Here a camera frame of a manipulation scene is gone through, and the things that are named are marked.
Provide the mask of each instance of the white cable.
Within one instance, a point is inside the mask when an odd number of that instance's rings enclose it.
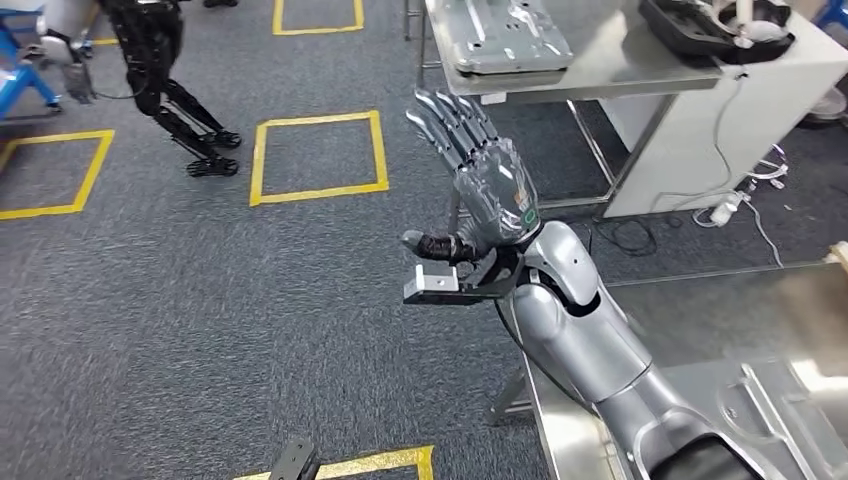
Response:
[[[736,193],[736,191],[734,191],[734,190],[714,190],[712,192],[702,193],[700,195],[693,196],[692,198],[688,198],[686,200],[683,200],[682,202],[678,202],[673,207],[671,207],[670,211],[674,212],[674,211],[678,210],[680,207],[687,205],[687,204],[690,204],[692,202],[696,202],[696,201],[698,201],[698,200],[700,200],[704,197],[713,197],[713,196],[716,196],[716,195],[727,194],[727,193]]]
[[[695,210],[694,212],[692,212],[692,220],[693,220],[693,221],[694,221],[694,222],[695,222],[695,223],[696,223],[699,227],[704,227],[704,228],[714,228],[714,227],[717,227],[718,225],[716,225],[716,224],[715,224],[715,222],[706,223],[706,222],[702,222],[702,221],[700,220],[701,215],[703,215],[704,213],[706,213],[706,211],[707,211],[707,210],[709,210],[709,208],[702,208],[702,209],[700,209],[700,210]]]
[[[771,241],[771,238],[769,238],[769,236],[766,234],[766,231],[763,229],[763,222],[760,218],[760,211],[757,210],[753,204],[751,204],[750,200],[743,199],[742,201],[745,202],[745,205],[748,205],[748,208],[750,208],[752,212],[754,212],[754,223],[757,224],[757,230],[760,231],[760,235],[763,236],[763,239],[771,247],[771,252],[774,256],[775,263],[777,263],[780,268],[784,268],[783,261],[780,259],[780,251],[777,249],[777,245],[775,245],[774,242]]]
[[[718,117],[716,117],[716,121],[713,124],[713,149],[715,149],[718,156],[721,157],[721,162],[724,165],[724,179],[721,183],[717,184],[714,187],[710,187],[703,192],[696,193],[687,193],[687,192],[660,192],[654,197],[654,201],[651,202],[650,211],[653,212],[657,208],[657,204],[659,203],[662,197],[666,196],[674,196],[674,197],[695,197],[691,201],[698,200],[703,197],[707,197],[710,195],[714,195],[717,193],[723,193],[716,190],[725,190],[727,188],[727,184],[733,180],[733,171],[730,168],[730,162],[727,161],[727,157],[724,155],[724,151],[722,151],[719,146],[718,136],[719,129],[724,120],[724,115],[727,113],[727,108],[733,102],[733,100],[739,96],[739,92],[742,91],[742,79],[747,78],[748,71],[745,69],[744,65],[742,66],[742,73],[735,77],[736,80],[736,90],[733,91],[733,95],[731,95],[727,100],[724,101],[724,105],[721,106],[721,110],[719,110]],[[681,205],[675,206],[671,211],[677,210],[680,206],[685,205],[689,202],[684,202]]]

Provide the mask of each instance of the robot forearm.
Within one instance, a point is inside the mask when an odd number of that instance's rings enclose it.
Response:
[[[91,20],[96,0],[47,0],[39,22],[41,44],[48,60],[60,65],[79,63],[71,42],[78,39]]]

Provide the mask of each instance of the transparent hand cover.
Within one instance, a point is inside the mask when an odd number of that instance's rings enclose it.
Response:
[[[538,194],[512,140],[500,138],[472,155],[454,185],[488,245],[509,245],[536,228]]]

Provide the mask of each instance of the yellow floor marking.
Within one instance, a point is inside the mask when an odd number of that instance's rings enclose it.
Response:
[[[324,27],[324,28],[300,28],[296,30],[286,30],[283,28],[283,10],[285,8],[285,0],[274,0],[274,17],[272,20],[272,30],[274,35],[309,35],[317,33],[342,33],[353,32],[365,28],[365,9],[362,6],[362,0],[353,0],[353,25],[343,27]]]
[[[374,150],[374,168],[377,181],[361,185],[324,188],[320,190],[304,190],[291,193],[265,195],[262,193],[262,182],[265,175],[265,144],[268,139],[268,129],[294,125],[317,125],[322,123],[348,122],[368,120],[371,129],[371,144]],[[383,147],[383,133],[380,128],[380,113],[376,110],[341,115],[322,115],[317,117],[281,118],[260,123],[256,127],[256,146],[253,150],[253,173],[250,179],[250,206],[263,203],[293,202],[314,198],[353,195],[359,193],[382,192],[389,189],[389,175],[386,167],[386,152]]]
[[[103,45],[117,45],[117,38],[98,38],[91,41],[92,45],[103,46]]]
[[[346,462],[321,465],[316,480],[347,477],[363,473],[390,470],[393,468],[416,467],[418,480],[433,480],[433,446],[408,448],[395,452],[378,453]],[[257,473],[233,480],[268,480],[271,472]]]
[[[0,165],[8,163],[9,159],[12,157],[12,152],[14,152],[19,145],[35,145],[39,143],[68,142],[74,140],[100,140],[100,143],[97,145],[97,150],[94,152],[94,157],[91,159],[91,163],[85,173],[82,185],[80,185],[79,190],[74,196],[73,203],[52,207],[3,210],[0,211],[0,220],[81,212],[85,207],[85,202],[88,200],[88,195],[91,193],[91,189],[94,187],[94,181],[97,179],[97,174],[100,173],[100,167],[103,165],[103,160],[106,158],[106,153],[109,151],[109,146],[112,144],[112,138],[114,136],[114,130],[92,130],[87,132],[63,133],[59,135],[45,135],[42,137],[18,138],[7,143],[3,148],[3,151],[0,152]]]

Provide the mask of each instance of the robot finger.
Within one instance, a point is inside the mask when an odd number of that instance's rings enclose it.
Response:
[[[465,128],[459,123],[459,119],[454,115],[447,104],[439,100],[432,92],[427,90],[415,89],[415,98],[426,110],[433,113],[438,118],[447,130],[448,135],[462,156],[467,158],[474,151],[474,141],[465,131]]]
[[[483,107],[479,103],[462,97],[457,97],[457,100],[474,112],[474,116],[480,122],[480,126],[483,127],[483,131],[486,132],[486,137],[489,140],[496,140],[498,138],[498,131],[495,129],[495,125],[492,124],[492,120],[486,115],[486,112],[483,111]]]
[[[427,140],[442,154],[450,171],[456,171],[465,165],[464,158],[450,141],[444,126],[431,113],[427,111],[412,112],[407,110],[406,118],[415,124],[421,133],[427,137]]]
[[[459,97],[456,95],[436,92],[436,97],[446,104],[451,109],[452,113],[460,119],[462,127],[465,128],[465,131],[468,133],[471,141],[474,142],[474,146],[477,148],[483,147],[486,144],[486,133],[483,131],[483,127],[474,115],[474,111],[465,105],[462,105],[459,102]]]

